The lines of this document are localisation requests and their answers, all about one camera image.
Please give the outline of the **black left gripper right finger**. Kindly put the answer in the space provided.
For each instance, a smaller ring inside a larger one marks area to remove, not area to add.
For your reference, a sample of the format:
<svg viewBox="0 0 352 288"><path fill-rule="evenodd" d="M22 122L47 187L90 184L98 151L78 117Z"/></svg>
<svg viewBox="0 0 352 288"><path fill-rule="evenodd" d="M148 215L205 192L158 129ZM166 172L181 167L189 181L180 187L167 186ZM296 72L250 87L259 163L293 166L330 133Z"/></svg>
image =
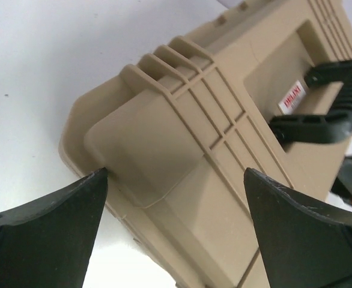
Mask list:
<svg viewBox="0 0 352 288"><path fill-rule="evenodd" d="M256 169L244 187L271 287L352 287L352 212Z"/></svg>

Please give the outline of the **tan plastic tool box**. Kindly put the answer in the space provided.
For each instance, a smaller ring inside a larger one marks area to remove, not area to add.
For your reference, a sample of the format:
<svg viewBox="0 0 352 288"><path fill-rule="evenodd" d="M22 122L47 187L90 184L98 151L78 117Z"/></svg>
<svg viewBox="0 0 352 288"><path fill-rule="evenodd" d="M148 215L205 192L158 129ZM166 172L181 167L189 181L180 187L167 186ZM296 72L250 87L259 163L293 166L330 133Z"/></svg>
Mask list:
<svg viewBox="0 0 352 288"><path fill-rule="evenodd" d="M108 170L106 205L177 287L268 287L243 174L324 200L352 140L341 1L244 1L81 96L61 136L79 176Z"/></svg>

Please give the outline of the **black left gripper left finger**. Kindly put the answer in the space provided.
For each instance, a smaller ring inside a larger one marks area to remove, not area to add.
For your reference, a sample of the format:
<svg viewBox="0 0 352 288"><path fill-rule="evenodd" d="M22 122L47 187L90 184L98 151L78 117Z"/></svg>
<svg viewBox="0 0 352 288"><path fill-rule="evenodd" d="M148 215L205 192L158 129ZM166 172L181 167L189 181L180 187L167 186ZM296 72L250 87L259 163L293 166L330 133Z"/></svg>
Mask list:
<svg viewBox="0 0 352 288"><path fill-rule="evenodd" d="M82 287L108 192L108 172L0 212L0 287Z"/></svg>

